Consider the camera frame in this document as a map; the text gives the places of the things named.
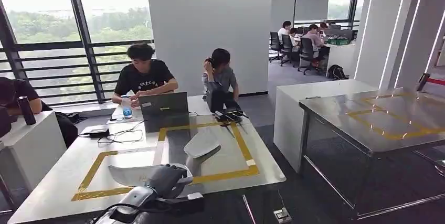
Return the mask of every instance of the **office chair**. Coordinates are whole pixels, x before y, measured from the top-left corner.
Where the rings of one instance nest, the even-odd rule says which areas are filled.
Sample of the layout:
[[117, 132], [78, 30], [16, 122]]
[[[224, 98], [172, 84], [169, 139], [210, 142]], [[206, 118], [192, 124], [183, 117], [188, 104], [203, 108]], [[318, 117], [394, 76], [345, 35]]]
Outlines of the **office chair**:
[[273, 60], [281, 60], [282, 59], [282, 57], [280, 56], [280, 53], [281, 53], [281, 45], [280, 44], [281, 43], [280, 43], [280, 38], [278, 37], [278, 32], [271, 31], [270, 32], [269, 49], [272, 51], [276, 51], [277, 56], [269, 57], [269, 63], [272, 62]]
[[283, 63], [290, 62], [292, 59], [292, 56], [295, 52], [292, 52], [292, 41], [291, 37], [289, 35], [283, 34], [283, 47], [281, 48], [281, 53], [283, 53], [283, 56], [287, 55], [288, 58], [284, 59], [284, 57], [281, 58], [281, 65], [283, 66]]
[[302, 60], [309, 61], [309, 65], [307, 67], [298, 67], [297, 71], [300, 72], [300, 69], [305, 68], [305, 70], [303, 71], [304, 75], [306, 75], [306, 71], [312, 70], [312, 69], [316, 70], [317, 72], [320, 72], [321, 69], [319, 67], [314, 66], [313, 64], [318, 63], [321, 60], [323, 60], [324, 56], [318, 56], [318, 57], [314, 58], [315, 51], [312, 46], [311, 39], [301, 38], [301, 46], [302, 46], [302, 49], [300, 52], [300, 58]]

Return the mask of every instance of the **cable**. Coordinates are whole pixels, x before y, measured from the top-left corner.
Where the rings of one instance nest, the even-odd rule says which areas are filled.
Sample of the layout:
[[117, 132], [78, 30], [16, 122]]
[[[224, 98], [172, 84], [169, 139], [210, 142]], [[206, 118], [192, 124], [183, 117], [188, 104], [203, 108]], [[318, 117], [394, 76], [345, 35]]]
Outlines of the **cable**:
[[133, 208], [134, 210], [137, 210], [138, 213], [141, 212], [149, 212], [152, 214], [157, 214], [157, 213], [162, 213], [162, 212], [167, 212], [170, 211], [172, 209], [172, 206], [167, 205], [168, 207], [165, 209], [151, 209], [151, 208], [140, 208], [138, 206], [132, 205], [132, 204], [125, 204], [125, 203], [118, 203], [118, 204], [114, 204], [111, 205], [109, 207], [107, 207], [104, 211], [102, 211], [97, 217], [91, 219], [89, 222], [87, 222], [88, 224], [96, 224], [100, 218], [102, 218], [108, 211], [110, 211], [110, 209], [114, 208], [114, 207], [130, 207]]

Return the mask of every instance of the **gray laptop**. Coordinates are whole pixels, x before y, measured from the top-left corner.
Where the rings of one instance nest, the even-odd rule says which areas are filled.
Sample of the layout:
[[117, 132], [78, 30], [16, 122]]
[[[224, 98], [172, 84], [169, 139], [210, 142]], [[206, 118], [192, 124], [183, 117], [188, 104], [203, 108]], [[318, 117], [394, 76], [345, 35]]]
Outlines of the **gray laptop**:
[[139, 97], [145, 130], [189, 125], [187, 92], [156, 94]]

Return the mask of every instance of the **black electronic device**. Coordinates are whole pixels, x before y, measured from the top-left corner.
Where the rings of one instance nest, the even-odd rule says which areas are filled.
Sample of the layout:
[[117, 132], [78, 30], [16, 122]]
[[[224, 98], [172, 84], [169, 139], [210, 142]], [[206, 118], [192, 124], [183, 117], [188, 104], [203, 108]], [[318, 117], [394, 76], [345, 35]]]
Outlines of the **black electronic device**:
[[11, 120], [5, 107], [0, 106], [0, 137], [11, 131]]
[[102, 138], [110, 135], [110, 130], [106, 125], [96, 125], [86, 127], [80, 135], [89, 135], [90, 138]]
[[147, 132], [160, 128], [189, 125], [187, 92], [139, 97]]

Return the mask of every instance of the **woman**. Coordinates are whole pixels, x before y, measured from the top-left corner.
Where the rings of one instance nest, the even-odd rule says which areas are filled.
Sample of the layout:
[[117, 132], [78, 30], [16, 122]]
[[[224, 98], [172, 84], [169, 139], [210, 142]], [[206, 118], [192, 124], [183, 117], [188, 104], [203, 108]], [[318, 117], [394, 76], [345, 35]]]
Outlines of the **woman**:
[[239, 87], [233, 69], [230, 67], [230, 53], [222, 48], [217, 48], [211, 54], [211, 58], [204, 61], [203, 83], [207, 92], [209, 82], [221, 84], [223, 92], [230, 93], [233, 88], [233, 99], [238, 101]]

